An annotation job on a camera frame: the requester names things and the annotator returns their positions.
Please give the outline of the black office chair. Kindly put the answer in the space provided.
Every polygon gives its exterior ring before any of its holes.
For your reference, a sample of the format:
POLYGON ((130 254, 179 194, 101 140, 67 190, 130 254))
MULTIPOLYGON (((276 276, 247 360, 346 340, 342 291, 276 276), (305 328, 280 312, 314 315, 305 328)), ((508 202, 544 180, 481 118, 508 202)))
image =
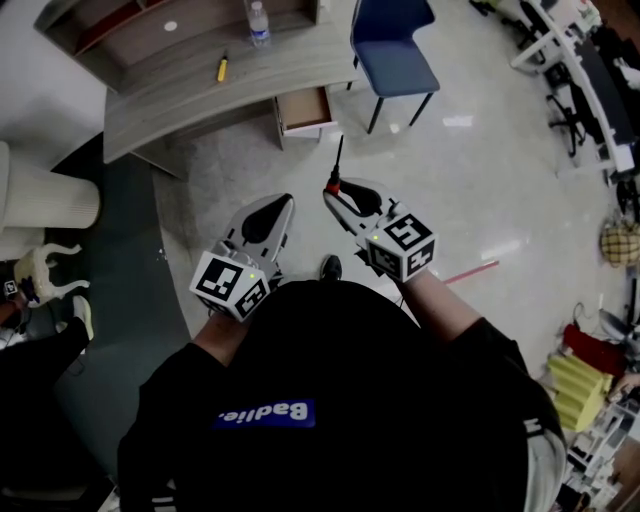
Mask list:
POLYGON ((564 106, 554 94, 547 95, 546 101, 553 102, 561 114, 561 119, 551 121, 549 127, 565 127, 569 130, 571 147, 568 155, 570 158, 575 158, 577 147, 583 146, 586 136, 590 136, 594 143, 599 145, 605 142, 604 135, 582 88, 574 82, 567 66, 564 63, 558 63, 551 70, 556 74, 557 86, 569 87, 573 106, 564 106))

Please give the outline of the grey wooden desk with hutch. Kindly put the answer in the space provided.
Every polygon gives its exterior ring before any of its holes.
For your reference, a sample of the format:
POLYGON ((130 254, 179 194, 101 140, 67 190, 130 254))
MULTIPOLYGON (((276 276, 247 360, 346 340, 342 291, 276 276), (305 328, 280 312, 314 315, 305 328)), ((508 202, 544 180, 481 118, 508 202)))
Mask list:
POLYGON ((133 155, 184 178, 177 139, 261 116, 276 96, 355 77, 350 46, 320 0, 262 2, 271 39, 259 48, 244 0, 49 0, 34 26, 105 85, 105 162, 133 155), (176 30, 164 29, 169 21, 176 30))

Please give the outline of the white ornate stool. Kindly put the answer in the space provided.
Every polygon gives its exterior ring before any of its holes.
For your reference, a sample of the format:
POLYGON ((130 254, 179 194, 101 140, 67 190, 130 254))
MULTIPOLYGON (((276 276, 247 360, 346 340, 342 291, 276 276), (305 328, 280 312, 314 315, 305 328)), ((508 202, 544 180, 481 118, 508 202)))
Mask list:
POLYGON ((30 250, 14 265, 14 280, 24 295, 29 308, 39 308, 54 299, 62 299, 77 288, 88 289, 90 282, 76 280, 57 286, 50 279, 48 258, 52 254, 75 255, 82 250, 79 244, 72 248, 49 243, 30 250))

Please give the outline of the clear plastic water bottle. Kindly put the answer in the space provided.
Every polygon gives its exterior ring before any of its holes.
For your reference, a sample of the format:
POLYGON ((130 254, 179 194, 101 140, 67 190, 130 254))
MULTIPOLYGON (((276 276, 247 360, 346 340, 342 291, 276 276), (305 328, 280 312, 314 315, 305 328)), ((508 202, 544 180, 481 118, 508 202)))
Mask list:
POLYGON ((262 0, 244 0, 250 36, 256 48, 270 44, 269 18, 262 0))

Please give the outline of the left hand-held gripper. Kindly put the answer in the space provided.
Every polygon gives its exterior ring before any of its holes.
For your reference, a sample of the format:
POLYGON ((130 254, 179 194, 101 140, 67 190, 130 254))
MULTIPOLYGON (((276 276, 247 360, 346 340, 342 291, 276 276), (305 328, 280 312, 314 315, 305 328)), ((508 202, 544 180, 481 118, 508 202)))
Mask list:
POLYGON ((226 237, 205 251, 189 290, 210 310, 246 321, 279 286, 277 262, 294 215, 294 198, 279 193, 238 210, 226 237))

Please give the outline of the red and white stick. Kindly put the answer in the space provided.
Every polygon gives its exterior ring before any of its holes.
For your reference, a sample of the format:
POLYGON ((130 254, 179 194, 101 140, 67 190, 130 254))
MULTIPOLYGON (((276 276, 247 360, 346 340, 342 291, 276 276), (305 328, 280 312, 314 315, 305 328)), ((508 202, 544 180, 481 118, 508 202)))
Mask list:
POLYGON ((446 285, 451 285, 451 284, 453 284, 453 283, 456 283, 456 282, 459 282, 459 281, 465 280, 465 279, 467 279, 467 278, 469 278, 469 277, 472 277, 472 276, 474 276, 474 275, 477 275, 477 274, 479 274, 479 273, 482 273, 482 272, 484 272, 484 271, 486 271, 486 270, 489 270, 489 269, 491 269, 491 268, 495 268, 495 267, 497 267, 499 264, 500 264, 500 261, 499 261, 499 260, 491 260, 491 261, 487 261, 487 262, 483 263, 482 265, 480 265, 480 266, 478 266, 478 267, 475 267, 475 268, 472 268, 472 269, 466 270, 466 271, 464 271, 464 272, 462 272, 462 273, 459 273, 459 274, 457 274, 457 275, 454 275, 454 276, 452 276, 452 277, 450 277, 450 278, 445 279, 445 280, 444 280, 444 283, 445 283, 446 285))

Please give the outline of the person's left forearm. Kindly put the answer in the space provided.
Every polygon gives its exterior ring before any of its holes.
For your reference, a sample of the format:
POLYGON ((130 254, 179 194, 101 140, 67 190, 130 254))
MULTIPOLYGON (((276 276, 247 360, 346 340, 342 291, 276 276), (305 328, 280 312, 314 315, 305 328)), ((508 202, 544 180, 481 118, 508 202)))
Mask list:
POLYGON ((249 331, 249 326, 222 313, 213 313, 192 342, 228 367, 249 331))

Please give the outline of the red cloth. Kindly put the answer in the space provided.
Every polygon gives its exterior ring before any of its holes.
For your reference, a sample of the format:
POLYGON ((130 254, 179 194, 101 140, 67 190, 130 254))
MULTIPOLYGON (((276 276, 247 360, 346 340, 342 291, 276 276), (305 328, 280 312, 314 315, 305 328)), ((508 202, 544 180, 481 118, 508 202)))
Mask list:
POLYGON ((627 370, 627 359, 619 345, 596 339, 573 324, 564 328, 563 342, 577 358, 602 373, 621 378, 627 370))

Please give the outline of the yellow foam block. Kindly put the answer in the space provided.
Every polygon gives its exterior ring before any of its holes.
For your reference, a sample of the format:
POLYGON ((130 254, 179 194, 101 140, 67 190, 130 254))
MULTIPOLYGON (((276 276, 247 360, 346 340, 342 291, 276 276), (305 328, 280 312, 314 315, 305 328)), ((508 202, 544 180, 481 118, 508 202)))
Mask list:
POLYGON ((548 360, 553 404, 561 426, 580 433, 595 420, 604 406, 613 376, 600 372, 575 355, 554 355, 548 360))

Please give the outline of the red-handled black screwdriver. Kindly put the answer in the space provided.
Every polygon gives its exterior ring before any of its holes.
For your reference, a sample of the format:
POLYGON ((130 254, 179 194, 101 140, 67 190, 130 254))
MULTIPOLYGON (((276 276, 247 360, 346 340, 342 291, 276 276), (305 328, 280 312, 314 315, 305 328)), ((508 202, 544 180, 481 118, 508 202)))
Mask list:
POLYGON ((326 186, 325 186, 325 191, 337 196, 340 192, 340 186, 341 186, 341 178, 340 178, 340 161, 341 161, 341 154, 342 154, 342 149, 343 149, 343 144, 344 144, 344 136, 341 135, 340 136, 340 140, 339 140, 339 145, 338 145, 338 150, 337 150, 337 154, 336 154, 336 159, 335 159, 335 163, 333 166, 333 169, 330 173, 330 177, 327 180, 326 186))

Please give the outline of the blue chair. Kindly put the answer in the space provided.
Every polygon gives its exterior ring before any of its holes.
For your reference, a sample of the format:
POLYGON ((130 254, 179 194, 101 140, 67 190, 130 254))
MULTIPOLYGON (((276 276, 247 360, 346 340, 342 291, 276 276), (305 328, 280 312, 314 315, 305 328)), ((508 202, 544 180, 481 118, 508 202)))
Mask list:
POLYGON ((353 66, 360 67, 377 97, 367 132, 376 126, 389 98, 424 97, 410 123, 415 124, 440 84, 414 40, 433 24, 427 0, 357 0, 351 24, 353 66))

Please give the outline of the white office desk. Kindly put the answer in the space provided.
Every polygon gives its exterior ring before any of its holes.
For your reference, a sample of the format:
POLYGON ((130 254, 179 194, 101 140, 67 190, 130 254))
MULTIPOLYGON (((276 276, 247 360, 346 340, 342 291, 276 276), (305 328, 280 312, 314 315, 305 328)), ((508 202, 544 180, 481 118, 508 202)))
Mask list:
POLYGON ((582 89, 602 130, 604 145, 607 148, 606 159, 597 159, 594 163, 582 164, 563 172, 577 174, 590 171, 632 170, 635 167, 632 144, 623 140, 629 119, 614 81, 593 43, 586 37, 580 38, 572 34, 570 26, 562 19, 551 16, 541 0, 524 1, 541 18, 548 32, 516 55, 510 66, 513 69, 520 68, 535 53, 557 42, 561 60, 567 66, 573 81, 582 89))

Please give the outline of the plaid bag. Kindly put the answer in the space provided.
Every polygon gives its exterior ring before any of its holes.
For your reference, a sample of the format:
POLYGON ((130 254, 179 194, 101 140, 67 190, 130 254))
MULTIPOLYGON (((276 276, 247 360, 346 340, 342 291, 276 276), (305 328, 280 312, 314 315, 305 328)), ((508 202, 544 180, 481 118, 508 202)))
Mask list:
POLYGON ((622 222, 603 228, 600 251, 612 267, 628 267, 640 261, 640 224, 622 222))

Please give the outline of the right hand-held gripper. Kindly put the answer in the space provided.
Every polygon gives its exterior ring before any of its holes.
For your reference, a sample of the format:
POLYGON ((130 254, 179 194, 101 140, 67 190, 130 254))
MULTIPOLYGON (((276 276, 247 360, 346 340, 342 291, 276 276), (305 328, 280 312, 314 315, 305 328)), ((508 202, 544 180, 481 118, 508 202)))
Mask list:
POLYGON ((344 230, 358 235, 356 243, 376 272, 405 283, 433 260, 435 233, 398 202, 383 184, 363 178, 343 178, 340 196, 324 192, 323 199, 344 230))

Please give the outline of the brown wooden desk drawer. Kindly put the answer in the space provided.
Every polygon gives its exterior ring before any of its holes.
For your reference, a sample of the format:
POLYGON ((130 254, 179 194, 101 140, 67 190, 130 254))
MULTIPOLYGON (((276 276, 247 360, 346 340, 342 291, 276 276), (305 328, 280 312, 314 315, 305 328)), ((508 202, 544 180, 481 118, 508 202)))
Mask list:
POLYGON ((320 141, 325 130, 337 126, 326 87, 276 96, 273 107, 281 146, 294 138, 320 141))

